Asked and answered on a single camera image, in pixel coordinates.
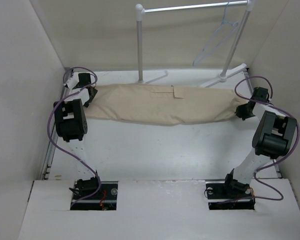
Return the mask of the white clothes rack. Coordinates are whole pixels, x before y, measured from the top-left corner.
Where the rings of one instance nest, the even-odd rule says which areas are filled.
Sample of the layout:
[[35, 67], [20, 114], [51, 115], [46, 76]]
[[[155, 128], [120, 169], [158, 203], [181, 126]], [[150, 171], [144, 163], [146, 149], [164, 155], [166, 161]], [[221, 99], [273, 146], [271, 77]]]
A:
[[245, 63], [231, 66], [240, 39], [251, 15], [254, 0], [232, 0], [227, 19], [238, 21], [236, 32], [212, 55], [193, 66], [194, 58], [219, 27], [228, 0], [144, 0], [135, 5], [137, 83], [158, 83], [169, 70], [217, 71], [201, 83], [212, 87], [225, 83], [246, 70]]

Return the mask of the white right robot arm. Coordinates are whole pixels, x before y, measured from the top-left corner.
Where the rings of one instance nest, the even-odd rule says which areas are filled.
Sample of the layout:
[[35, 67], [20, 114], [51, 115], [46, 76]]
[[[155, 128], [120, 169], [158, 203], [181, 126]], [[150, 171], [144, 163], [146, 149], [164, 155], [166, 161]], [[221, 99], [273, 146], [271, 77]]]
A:
[[254, 88], [251, 98], [236, 108], [235, 115], [243, 121], [257, 117], [259, 124], [252, 138], [252, 150], [225, 177], [221, 190], [228, 198], [243, 195], [264, 165], [285, 157], [298, 129], [298, 122], [293, 116], [270, 105], [268, 90], [263, 87]]

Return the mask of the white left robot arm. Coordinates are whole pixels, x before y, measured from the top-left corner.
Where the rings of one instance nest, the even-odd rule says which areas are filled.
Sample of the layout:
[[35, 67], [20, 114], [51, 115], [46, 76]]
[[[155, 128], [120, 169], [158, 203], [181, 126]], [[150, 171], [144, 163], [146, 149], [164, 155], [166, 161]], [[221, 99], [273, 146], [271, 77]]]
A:
[[87, 72], [79, 73], [77, 78], [71, 76], [65, 82], [69, 95], [66, 99], [53, 103], [56, 133], [70, 149], [64, 152], [77, 160], [78, 180], [70, 189], [76, 201], [87, 198], [95, 200], [102, 195], [97, 170], [91, 166], [84, 148], [84, 137], [88, 133], [85, 108], [97, 95], [97, 80], [95, 74]]

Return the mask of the aluminium table edge rail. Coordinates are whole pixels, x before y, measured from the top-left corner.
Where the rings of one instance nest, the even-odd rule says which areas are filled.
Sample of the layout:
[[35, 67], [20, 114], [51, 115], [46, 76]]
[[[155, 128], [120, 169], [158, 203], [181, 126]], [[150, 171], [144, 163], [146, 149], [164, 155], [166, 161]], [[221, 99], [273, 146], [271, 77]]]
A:
[[[65, 67], [65, 79], [67, 80], [69, 78], [70, 74], [70, 67]], [[66, 95], [68, 95], [69, 90], [66, 89], [65, 86], [62, 87], [62, 91], [60, 94], [60, 99], [64, 98]], [[58, 135], [57, 135], [57, 131], [55, 128], [55, 120], [54, 120], [54, 116], [52, 115], [51, 117], [51, 121], [50, 121], [50, 125], [49, 125], [49, 132], [50, 132], [50, 137], [51, 139], [57, 143], [58, 142]], [[50, 170], [52, 167], [52, 163], [53, 163], [53, 158], [54, 158], [54, 154], [55, 154], [55, 146], [51, 143], [49, 136], [48, 136], [48, 146], [47, 146], [47, 150], [44, 156], [44, 160], [43, 160], [43, 164], [42, 164], [42, 168], [41, 168], [41, 172], [40, 172], [40, 177], [39, 180], [48, 180], [49, 179], [49, 174], [50, 174]]]

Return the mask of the beige trousers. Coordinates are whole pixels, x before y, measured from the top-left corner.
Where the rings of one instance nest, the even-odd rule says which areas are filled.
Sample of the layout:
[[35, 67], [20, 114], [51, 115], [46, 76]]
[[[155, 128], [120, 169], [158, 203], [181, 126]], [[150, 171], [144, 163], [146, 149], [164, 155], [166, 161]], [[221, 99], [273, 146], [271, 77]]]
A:
[[227, 121], [246, 103], [232, 89], [195, 86], [110, 84], [97, 87], [87, 118], [151, 125]]

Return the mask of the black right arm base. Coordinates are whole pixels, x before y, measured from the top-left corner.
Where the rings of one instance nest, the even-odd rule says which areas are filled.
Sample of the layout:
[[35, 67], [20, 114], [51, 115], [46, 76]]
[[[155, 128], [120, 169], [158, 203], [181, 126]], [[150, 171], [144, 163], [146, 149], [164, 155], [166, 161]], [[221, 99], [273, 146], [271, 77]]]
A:
[[248, 187], [244, 192], [227, 190], [224, 181], [206, 181], [204, 196], [209, 210], [254, 210], [254, 191]]

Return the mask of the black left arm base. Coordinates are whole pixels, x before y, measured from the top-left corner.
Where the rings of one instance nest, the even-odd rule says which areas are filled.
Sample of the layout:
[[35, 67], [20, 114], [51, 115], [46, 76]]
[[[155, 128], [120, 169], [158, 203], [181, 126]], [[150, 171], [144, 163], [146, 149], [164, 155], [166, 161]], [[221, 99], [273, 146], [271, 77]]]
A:
[[70, 203], [71, 211], [116, 211], [118, 197], [118, 181], [104, 181], [97, 193], [81, 199], [83, 196], [92, 194], [95, 190], [89, 189], [82, 191], [72, 188], [72, 199]]

